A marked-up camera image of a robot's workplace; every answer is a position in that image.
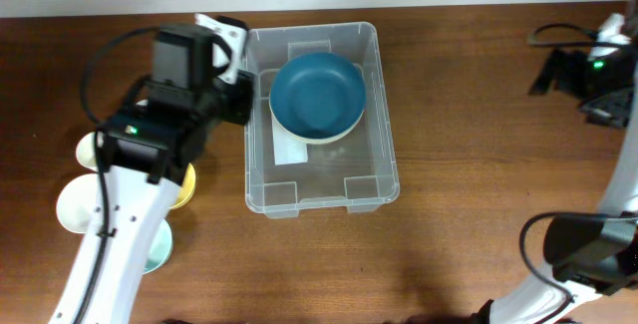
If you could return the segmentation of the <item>cream plate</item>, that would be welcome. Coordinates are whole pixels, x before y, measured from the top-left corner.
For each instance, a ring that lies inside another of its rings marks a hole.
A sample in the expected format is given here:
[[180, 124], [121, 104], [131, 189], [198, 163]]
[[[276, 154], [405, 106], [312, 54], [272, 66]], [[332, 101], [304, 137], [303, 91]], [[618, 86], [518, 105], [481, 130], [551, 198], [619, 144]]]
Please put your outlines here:
[[271, 120], [273, 123], [273, 128], [276, 126], [278, 129], [280, 129], [283, 133], [285, 133], [286, 135], [290, 136], [291, 138], [300, 141], [302, 143], [305, 144], [309, 144], [309, 145], [327, 145], [327, 144], [331, 144], [331, 143], [335, 143], [341, 139], [343, 139], [344, 137], [346, 137], [347, 135], [349, 135], [360, 123], [361, 119], [363, 118], [363, 113], [362, 115], [356, 120], [356, 122], [350, 126], [347, 130], [345, 130], [344, 132], [341, 132], [335, 136], [331, 136], [325, 139], [309, 139], [309, 138], [304, 138], [304, 137], [300, 137], [297, 135], [294, 135], [292, 132], [286, 130], [274, 117], [274, 115], [271, 115]]

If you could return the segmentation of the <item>yellow small bowl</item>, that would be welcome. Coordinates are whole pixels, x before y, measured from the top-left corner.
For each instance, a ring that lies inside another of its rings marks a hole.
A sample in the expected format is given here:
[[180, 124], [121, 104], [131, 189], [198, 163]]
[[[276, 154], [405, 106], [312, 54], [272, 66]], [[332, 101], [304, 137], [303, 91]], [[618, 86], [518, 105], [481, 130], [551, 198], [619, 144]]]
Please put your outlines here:
[[186, 205], [194, 195], [195, 186], [196, 172], [194, 166], [190, 163], [187, 167], [175, 204], [170, 209], [175, 210]]

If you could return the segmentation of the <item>cream cup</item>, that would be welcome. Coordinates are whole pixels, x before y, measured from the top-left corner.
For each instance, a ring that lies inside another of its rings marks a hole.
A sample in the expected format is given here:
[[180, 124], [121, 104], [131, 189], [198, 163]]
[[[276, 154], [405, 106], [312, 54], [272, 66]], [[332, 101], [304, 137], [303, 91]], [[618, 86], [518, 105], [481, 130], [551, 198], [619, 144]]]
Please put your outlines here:
[[94, 150], [94, 133], [88, 133], [83, 136], [75, 149], [75, 156], [77, 162], [92, 171], [96, 171], [98, 169], [96, 154]]

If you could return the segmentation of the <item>mint small bowl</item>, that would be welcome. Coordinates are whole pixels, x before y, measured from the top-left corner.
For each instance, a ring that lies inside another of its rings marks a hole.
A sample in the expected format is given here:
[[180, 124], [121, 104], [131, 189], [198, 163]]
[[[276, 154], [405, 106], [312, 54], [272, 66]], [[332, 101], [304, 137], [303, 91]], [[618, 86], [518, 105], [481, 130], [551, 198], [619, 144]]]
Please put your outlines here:
[[169, 259], [173, 247], [172, 231], [164, 220], [152, 243], [143, 274], [151, 273], [162, 267]]

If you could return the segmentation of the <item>white small bowl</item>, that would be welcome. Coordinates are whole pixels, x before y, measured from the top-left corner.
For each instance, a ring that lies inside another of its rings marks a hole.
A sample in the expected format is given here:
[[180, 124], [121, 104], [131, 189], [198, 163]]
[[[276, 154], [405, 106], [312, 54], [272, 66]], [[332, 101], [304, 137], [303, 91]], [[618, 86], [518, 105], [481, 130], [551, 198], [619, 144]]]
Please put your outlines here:
[[56, 215], [59, 223], [68, 231], [77, 234], [87, 232], [91, 212], [97, 206], [98, 175], [89, 173], [80, 175], [60, 192], [56, 202]]

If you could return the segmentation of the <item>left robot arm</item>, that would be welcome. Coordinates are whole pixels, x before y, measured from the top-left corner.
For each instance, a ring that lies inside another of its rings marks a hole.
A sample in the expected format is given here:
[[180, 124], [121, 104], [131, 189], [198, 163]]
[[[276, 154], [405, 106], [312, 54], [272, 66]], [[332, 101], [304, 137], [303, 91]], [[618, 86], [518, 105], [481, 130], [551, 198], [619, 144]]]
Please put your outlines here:
[[244, 126], [253, 77], [242, 68], [248, 26], [197, 15], [154, 34], [151, 71], [130, 87], [116, 112], [93, 114], [97, 203], [54, 323], [126, 323], [161, 223], [187, 168], [220, 123]]

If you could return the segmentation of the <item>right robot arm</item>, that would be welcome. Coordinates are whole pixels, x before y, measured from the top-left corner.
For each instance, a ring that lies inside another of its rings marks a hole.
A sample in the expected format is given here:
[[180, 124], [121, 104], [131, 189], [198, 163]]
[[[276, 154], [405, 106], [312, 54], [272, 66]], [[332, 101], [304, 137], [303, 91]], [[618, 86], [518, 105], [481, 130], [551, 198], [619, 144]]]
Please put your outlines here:
[[637, 0], [597, 29], [571, 25], [576, 42], [545, 42], [545, 26], [527, 43], [551, 53], [529, 89], [578, 100], [589, 124], [625, 137], [613, 175], [593, 213], [551, 211], [522, 227], [518, 249], [529, 276], [484, 304], [474, 323], [558, 323], [573, 309], [637, 287]]

